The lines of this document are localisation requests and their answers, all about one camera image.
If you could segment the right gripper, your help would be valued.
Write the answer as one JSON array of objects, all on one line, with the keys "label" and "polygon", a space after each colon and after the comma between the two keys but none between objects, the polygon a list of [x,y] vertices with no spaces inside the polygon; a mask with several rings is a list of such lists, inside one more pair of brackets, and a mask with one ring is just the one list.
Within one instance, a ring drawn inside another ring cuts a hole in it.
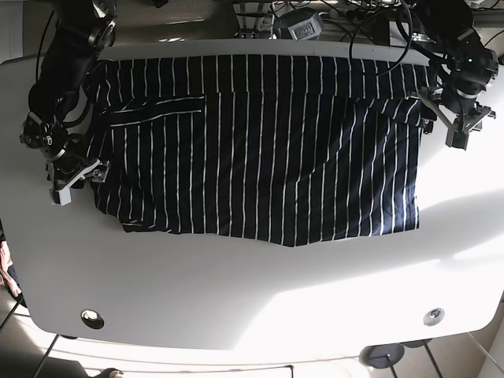
[{"label": "right gripper", "polygon": [[61,193],[78,182],[90,180],[105,183],[109,175],[110,162],[96,157],[82,157],[74,153],[44,153],[51,193]]}]

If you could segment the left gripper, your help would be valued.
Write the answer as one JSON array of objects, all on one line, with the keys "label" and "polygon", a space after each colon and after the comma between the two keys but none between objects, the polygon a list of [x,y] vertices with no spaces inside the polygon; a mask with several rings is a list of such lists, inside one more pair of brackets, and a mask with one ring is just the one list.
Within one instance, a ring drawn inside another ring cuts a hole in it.
[{"label": "left gripper", "polygon": [[[477,94],[461,95],[447,88],[421,88],[417,91],[408,91],[408,98],[420,100],[430,109],[450,130],[468,135],[470,132],[480,132],[482,122],[486,117],[495,119],[496,113],[489,106],[482,106],[477,101]],[[450,122],[440,110],[440,106],[448,109],[456,116],[456,120]]]}]

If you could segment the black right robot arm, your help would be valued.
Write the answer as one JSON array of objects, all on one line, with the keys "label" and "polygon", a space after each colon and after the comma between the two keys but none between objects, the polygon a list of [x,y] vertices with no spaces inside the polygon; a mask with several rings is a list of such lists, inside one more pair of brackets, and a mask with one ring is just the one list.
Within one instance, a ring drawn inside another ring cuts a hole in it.
[{"label": "black right robot arm", "polygon": [[37,63],[20,141],[40,150],[52,168],[51,193],[61,196],[98,170],[101,162],[79,152],[83,137],[68,133],[65,118],[78,104],[81,84],[102,50],[113,44],[115,1],[52,1],[54,38]]}]

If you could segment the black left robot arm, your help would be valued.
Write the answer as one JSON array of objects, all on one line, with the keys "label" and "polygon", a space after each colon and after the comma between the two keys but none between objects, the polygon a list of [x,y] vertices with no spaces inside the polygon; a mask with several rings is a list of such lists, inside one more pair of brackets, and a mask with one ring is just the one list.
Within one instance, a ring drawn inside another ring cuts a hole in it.
[{"label": "black left robot arm", "polygon": [[477,99],[498,75],[497,55],[481,42],[464,1],[415,1],[410,12],[443,49],[444,59],[429,59],[435,80],[441,82],[437,102],[457,116],[453,137],[465,138],[491,113]]}]

